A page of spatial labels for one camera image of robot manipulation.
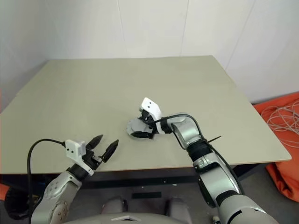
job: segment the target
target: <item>tangled cable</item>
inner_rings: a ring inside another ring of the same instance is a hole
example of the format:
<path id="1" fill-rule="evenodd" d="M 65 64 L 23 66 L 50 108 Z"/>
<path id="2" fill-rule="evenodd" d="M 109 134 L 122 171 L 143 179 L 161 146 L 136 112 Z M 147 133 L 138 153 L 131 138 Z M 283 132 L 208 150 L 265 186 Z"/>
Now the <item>tangled cable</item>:
<path id="1" fill-rule="evenodd" d="M 299 100 L 295 101 L 290 106 L 269 106 L 262 111 L 261 116 L 273 131 L 292 131 L 296 133 L 298 141 L 286 139 L 279 140 L 286 146 L 299 148 Z"/>

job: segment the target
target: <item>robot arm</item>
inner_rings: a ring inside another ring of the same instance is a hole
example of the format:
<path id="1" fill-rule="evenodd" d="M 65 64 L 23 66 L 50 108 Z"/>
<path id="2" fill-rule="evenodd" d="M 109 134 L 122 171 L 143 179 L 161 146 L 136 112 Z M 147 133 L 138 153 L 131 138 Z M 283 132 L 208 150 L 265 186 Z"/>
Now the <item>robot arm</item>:
<path id="1" fill-rule="evenodd" d="M 92 176 L 102 162 L 107 162 L 117 148 L 118 140 L 111 143 L 102 156 L 94 156 L 94 149 L 103 135 L 84 142 L 65 141 L 65 151 L 75 164 L 62 172 L 47 186 L 41 202 L 35 208 L 32 224 L 60 224 L 66 221 L 70 205 L 82 186 L 82 181 Z"/>
<path id="2" fill-rule="evenodd" d="M 206 203 L 212 208 L 217 207 L 222 224 L 277 224 L 261 207 L 242 194 L 229 165 L 203 137 L 192 116 L 179 113 L 163 118 L 158 109 L 157 104 L 145 98 L 141 117 L 129 122 L 127 132 L 137 138 L 174 133 L 193 161 Z"/>

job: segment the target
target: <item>beige tabletop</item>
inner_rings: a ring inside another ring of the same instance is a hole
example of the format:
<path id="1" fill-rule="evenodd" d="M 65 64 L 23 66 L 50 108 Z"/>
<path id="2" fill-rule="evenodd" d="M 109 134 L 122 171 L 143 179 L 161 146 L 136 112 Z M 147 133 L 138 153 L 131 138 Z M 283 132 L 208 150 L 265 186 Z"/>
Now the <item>beige tabletop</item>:
<path id="1" fill-rule="evenodd" d="M 192 166 L 173 135 L 134 140 L 127 122 L 144 97 L 163 113 L 191 114 L 229 164 L 289 160 L 291 156 L 212 56 L 51 60 L 1 114 L 1 173 L 26 173 L 30 146 L 42 138 L 85 140 L 104 134 L 95 153 L 119 146 L 99 171 Z M 32 172 L 61 172 L 64 149 L 41 143 Z"/>

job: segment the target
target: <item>gray floor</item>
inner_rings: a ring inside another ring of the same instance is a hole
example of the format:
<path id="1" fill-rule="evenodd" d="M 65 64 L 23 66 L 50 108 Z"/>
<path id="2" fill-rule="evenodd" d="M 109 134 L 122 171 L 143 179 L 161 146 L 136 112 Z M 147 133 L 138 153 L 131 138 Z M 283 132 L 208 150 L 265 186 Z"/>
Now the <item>gray floor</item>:
<path id="1" fill-rule="evenodd" d="M 266 212 L 272 215 L 280 224 L 299 223 L 299 203 L 281 195 L 266 170 L 261 170 L 242 181 L 246 194 L 251 197 Z M 131 199 L 132 193 L 162 192 L 162 198 Z M 189 206 L 194 224 L 209 224 L 211 217 L 216 215 L 215 209 L 210 209 L 200 194 L 197 184 L 177 184 L 135 188 L 110 188 L 98 190 L 81 190 L 78 192 L 69 214 L 69 220 L 96 215 L 102 204 L 109 198 L 119 195 L 128 201 L 129 211 L 163 213 L 167 198 L 178 196 Z M 0 203 L 1 224 L 25 224 L 26 220 L 9 219 Z"/>

